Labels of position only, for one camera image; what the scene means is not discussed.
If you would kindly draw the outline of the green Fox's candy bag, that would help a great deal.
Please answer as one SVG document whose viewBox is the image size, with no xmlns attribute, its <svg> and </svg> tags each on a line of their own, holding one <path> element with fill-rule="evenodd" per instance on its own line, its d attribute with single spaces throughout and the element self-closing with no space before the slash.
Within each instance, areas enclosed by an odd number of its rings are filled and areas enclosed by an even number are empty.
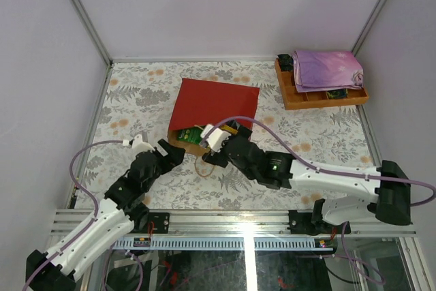
<svg viewBox="0 0 436 291">
<path fill-rule="evenodd" d="M 201 143 L 204 126 L 195 125 L 193 127 L 180 129 L 176 132 L 178 141 L 187 142 L 189 144 L 199 145 Z"/>
</svg>

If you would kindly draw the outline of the red brown paper bag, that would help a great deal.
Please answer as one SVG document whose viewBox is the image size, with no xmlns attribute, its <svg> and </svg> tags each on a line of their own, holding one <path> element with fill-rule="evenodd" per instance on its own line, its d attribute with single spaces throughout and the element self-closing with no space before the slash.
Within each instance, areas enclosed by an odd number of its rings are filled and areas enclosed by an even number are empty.
<svg viewBox="0 0 436 291">
<path fill-rule="evenodd" d="M 258 107 L 258 87 L 183 78 L 168 126 L 168 142 L 201 157 L 208 149 L 178 141 L 176 132 L 195 125 L 216 124 L 228 117 L 254 118 Z"/>
</svg>

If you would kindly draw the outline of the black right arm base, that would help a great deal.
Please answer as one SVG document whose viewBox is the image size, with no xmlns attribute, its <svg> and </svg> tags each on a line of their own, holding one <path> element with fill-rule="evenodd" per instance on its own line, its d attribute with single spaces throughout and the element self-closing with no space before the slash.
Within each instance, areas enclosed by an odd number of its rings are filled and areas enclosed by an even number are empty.
<svg viewBox="0 0 436 291">
<path fill-rule="evenodd" d="M 289 224 L 287 229 L 292 234 L 305 234 L 309 236 L 317 236 L 319 234 L 333 234 L 333 232 L 341 233 L 345 223 L 334 225 L 325 222 L 322 218 L 322 209 L 324 208 L 325 199 L 315 201 L 313 210 L 288 211 Z"/>
</svg>

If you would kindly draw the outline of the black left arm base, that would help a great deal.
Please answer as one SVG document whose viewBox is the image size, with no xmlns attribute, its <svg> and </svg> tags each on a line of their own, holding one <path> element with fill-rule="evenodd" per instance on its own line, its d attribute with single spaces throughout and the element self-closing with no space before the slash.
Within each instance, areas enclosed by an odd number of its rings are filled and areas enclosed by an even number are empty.
<svg viewBox="0 0 436 291">
<path fill-rule="evenodd" d="M 126 234 L 167 234 L 170 227 L 170 214 L 168 212 L 141 213 L 128 219 L 133 228 Z"/>
</svg>

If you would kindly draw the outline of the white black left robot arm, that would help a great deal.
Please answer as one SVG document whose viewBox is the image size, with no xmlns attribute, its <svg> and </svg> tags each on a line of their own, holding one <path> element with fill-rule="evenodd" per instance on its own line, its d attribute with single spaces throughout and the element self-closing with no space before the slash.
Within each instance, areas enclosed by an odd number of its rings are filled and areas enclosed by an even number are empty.
<svg viewBox="0 0 436 291">
<path fill-rule="evenodd" d="M 154 182 L 183 163 L 185 150 L 164 139 L 166 152 L 145 142 L 141 135 L 122 140 L 134 161 L 106 191 L 101 200 L 79 186 L 94 204 L 93 211 L 66 237 L 46 251 L 33 251 L 26 261 L 24 290 L 74 290 L 87 269 L 109 247 L 126 234 L 143 232 L 149 224 L 149 208 L 144 196 Z"/>
</svg>

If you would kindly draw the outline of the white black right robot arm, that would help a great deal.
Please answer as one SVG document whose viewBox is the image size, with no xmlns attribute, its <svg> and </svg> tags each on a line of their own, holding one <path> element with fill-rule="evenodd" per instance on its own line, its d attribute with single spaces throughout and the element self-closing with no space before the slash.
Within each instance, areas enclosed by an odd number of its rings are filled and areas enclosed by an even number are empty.
<svg viewBox="0 0 436 291">
<path fill-rule="evenodd" d="M 344 195 L 316 200 L 311 212 L 289 211 L 291 233 L 348 234 L 349 221 L 368 217 L 393 226 L 411 224 L 411 187 L 396 163 L 384 161 L 380 167 L 360 169 L 308 162 L 293 153 L 264 151 L 250 141 L 250 129 L 237 121 L 230 126 L 234 133 L 211 124 L 203 128 L 205 162 L 222 168 L 232 164 L 247 179 L 269 189 L 319 187 Z"/>
</svg>

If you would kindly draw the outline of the yellow snack packet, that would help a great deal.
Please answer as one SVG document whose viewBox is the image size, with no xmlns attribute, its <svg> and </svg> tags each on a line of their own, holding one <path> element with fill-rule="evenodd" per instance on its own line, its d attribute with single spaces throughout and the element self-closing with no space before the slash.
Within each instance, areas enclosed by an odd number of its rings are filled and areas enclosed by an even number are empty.
<svg viewBox="0 0 436 291">
<path fill-rule="evenodd" d="M 226 131 L 226 132 L 228 132 L 228 133 L 230 133 L 230 134 L 232 134 L 232 135 L 236 135 L 236 134 L 238 133 L 238 130 L 237 130 L 237 129 L 235 129 L 235 128 L 229 126 L 229 125 L 226 125 L 226 124 L 225 124 L 225 125 L 222 125 L 222 126 L 220 127 L 220 129 L 223 130 L 223 131 Z"/>
</svg>

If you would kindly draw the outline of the orange wooden compartment tray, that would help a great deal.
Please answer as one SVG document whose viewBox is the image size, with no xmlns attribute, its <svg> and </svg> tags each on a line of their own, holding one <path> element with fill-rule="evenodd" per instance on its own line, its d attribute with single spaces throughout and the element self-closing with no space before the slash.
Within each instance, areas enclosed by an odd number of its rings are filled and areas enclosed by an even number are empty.
<svg viewBox="0 0 436 291">
<path fill-rule="evenodd" d="M 286 110 L 357 106 L 365 104 L 369 99 L 366 89 L 349 89 L 347 96 L 341 99 L 330 99 L 326 91 L 299 93 L 296 89 L 293 71 L 282 71 L 278 59 L 275 60 L 275 71 Z"/>
</svg>

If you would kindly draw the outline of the dark packet in tray corner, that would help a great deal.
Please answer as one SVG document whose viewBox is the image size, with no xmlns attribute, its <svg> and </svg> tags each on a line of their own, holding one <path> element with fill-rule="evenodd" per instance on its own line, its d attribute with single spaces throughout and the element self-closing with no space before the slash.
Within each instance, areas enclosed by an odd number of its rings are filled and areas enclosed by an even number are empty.
<svg viewBox="0 0 436 291">
<path fill-rule="evenodd" d="M 279 54 L 277 59 L 282 72 L 292 72 L 294 70 L 294 59 L 291 55 Z"/>
</svg>

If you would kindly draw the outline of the purple princess print cloth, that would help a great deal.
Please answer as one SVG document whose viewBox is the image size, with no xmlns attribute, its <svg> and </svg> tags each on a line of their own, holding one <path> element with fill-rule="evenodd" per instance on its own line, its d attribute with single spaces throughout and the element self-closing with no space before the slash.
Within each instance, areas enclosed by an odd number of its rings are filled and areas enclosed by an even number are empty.
<svg viewBox="0 0 436 291">
<path fill-rule="evenodd" d="M 364 86 L 363 68 L 351 52 L 297 50 L 292 58 L 296 90 L 300 93 Z"/>
</svg>

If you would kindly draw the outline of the dark green gold packet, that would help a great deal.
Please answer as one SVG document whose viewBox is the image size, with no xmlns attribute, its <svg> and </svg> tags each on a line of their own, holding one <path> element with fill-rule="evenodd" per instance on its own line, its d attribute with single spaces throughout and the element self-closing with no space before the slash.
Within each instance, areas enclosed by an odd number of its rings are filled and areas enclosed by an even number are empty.
<svg viewBox="0 0 436 291">
<path fill-rule="evenodd" d="M 348 96 L 347 89 L 329 90 L 326 92 L 328 99 L 345 99 Z"/>
</svg>

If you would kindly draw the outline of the aluminium front rail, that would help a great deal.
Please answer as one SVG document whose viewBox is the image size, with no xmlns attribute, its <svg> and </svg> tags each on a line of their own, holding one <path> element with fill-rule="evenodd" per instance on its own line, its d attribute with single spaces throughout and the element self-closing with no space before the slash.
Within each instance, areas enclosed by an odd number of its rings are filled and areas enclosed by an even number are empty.
<svg viewBox="0 0 436 291">
<path fill-rule="evenodd" d="M 254 234 L 289 234 L 287 211 L 200 211 L 168 210 L 169 234 L 174 236 L 234 236 L 242 232 Z M 416 229 L 410 226 L 392 226 L 374 218 L 350 222 L 354 237 L 415 237 Z"/>
</svg>

